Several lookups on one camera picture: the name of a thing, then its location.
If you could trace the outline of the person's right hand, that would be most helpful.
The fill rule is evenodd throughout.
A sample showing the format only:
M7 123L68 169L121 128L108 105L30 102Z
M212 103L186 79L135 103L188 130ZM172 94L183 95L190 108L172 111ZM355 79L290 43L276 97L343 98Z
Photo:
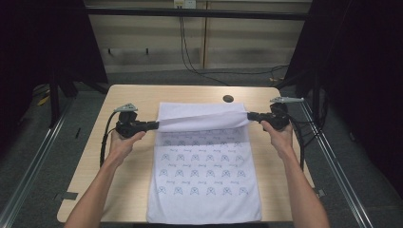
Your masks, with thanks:
M266 121L260 123L265 131L271 137L271 144L278 151L278 155L282 160L289 159L295 155L293 149L293 128L288 124L282 131L277 131L272 125Z

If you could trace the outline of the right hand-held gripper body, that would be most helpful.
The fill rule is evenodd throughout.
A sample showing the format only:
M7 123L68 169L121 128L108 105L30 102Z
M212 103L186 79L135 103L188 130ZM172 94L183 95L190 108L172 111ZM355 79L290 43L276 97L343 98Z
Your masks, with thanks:
M276 97L270 101L271 111L262 113L261 119L277 131L282 131L290 122L287 104L303 103L303 98Z

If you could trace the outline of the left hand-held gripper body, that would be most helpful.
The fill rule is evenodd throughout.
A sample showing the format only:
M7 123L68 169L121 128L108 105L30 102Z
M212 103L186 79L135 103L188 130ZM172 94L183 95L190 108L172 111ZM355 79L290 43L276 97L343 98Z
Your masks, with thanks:
M145 122L136 120L137 110L134 104L124 104L114 109L119 114L115 129L122 138L128 139L139 132L147 131Z

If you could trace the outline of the black metal stand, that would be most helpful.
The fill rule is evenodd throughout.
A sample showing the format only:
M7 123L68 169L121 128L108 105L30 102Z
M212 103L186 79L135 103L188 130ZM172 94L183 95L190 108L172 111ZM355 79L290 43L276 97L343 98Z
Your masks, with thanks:
M59 85L58 77L55 71L52 71L49 76L49 96L51 107L51 119L49 127L53 128L60 118Z

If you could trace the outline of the person's left hand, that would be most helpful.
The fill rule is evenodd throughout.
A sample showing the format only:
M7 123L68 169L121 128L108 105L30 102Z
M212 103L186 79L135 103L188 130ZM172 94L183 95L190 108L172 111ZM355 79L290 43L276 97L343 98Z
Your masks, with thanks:
M133 144L145 136L145 132L141 131L128 139L122 139L120 134L113 130L111 133L111 141L109 153L106 157L106 164L112 167L120 166L125 158L132 152Z

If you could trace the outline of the black curtain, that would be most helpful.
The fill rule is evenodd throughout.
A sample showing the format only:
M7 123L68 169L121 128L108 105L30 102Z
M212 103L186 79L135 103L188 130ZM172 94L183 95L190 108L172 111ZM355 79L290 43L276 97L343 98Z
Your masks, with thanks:
M403 199L403 0L312 0L285 79L322 86Z
M74 81L108 82L84 0L0 0L0 156L33 89Z

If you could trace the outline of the black horizontal metal bar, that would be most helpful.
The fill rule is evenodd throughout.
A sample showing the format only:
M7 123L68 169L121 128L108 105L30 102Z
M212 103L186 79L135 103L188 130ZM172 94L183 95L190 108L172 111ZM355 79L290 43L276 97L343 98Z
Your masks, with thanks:
M107 8L86 7L87 14L124 15L124 16L166 16L166 17L201 17L201 18L237 18L264 20L305 21L311 18L307 13L239 11L215 9L143 9L143 8Z

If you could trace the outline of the white printed towel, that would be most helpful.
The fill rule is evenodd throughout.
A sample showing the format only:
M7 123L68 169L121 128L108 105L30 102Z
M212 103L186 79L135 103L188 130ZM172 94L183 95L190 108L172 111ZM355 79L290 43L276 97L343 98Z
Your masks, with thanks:
M243 104L161 103L146 220L222 224L261 220Z

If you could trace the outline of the white wall outlet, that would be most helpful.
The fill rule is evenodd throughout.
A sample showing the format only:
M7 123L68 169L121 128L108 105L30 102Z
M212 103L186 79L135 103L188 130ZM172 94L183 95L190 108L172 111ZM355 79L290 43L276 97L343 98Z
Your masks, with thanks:
M197 8L196 0L173 0L175 9L195 10Z

